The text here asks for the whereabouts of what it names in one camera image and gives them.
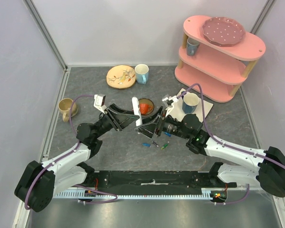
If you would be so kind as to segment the white remote control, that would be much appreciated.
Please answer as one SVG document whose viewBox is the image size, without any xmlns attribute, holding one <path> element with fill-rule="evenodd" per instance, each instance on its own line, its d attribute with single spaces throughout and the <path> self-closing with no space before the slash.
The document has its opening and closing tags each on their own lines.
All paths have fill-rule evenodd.
<svg viewBox="0 0 285 228">
<path fill-rule="evenodd" d="M 132 105 L 133 105 L 133 112 L 135 115 L 139 116 L 139 118 L 136 120 L 136 126 L 142 125 L 142 116 L 140 112 L 140 104 L 137 97 L 132 97 Z"/>
</svg>

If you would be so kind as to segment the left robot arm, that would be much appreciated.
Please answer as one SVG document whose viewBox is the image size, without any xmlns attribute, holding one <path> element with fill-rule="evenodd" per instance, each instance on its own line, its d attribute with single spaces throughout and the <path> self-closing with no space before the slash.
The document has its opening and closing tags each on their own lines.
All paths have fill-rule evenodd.
<svg viewBox="0 0 285 228">
<path fill-rule="evenodd" d="M 111 129 L 122 131 L 134 121 L 141 122 L 139 103 L 133 103 L 131 111 L 111 104 L 95 123 L 81 123 L 76 130 L 78 142 L 66 152 L 44 163 L 30 162 L 14 194 L 24 202 L 26 210 L 42 211 L 53 196 L 69 187 L 82 184 L 89 187 L 94 183 L 93 168 L 85 161 L 95 156 L 102 146 L 99 137 Z"/>
</svg>

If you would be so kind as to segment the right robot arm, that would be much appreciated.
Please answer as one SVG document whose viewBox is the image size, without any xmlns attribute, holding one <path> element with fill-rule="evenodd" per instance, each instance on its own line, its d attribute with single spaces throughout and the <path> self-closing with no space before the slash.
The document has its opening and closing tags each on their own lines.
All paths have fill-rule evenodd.
<svg viewBox="0 0 285 228">
<path fill-rule="evenodd" d="M 244 147 L 224 141 L 202 130 L 202 127 L 203 123 L 195 114 L 186 114 L 178 121 L 159 109 L 151 117 L 139 118 L 135 131 L 148 138 L 166 132 L 187 139 L 186 147 L 191 152 L 221 158 L 243 168 L 236 172 L 220 166 L 217 171 L 208 174 L 209 184 L 213 187 L 219 187 L 224 182 L 256 183 L 276 197 L 285 197 L 285 156 L 280 149 L 272 146 L 267 150 Z"/>
</svg>

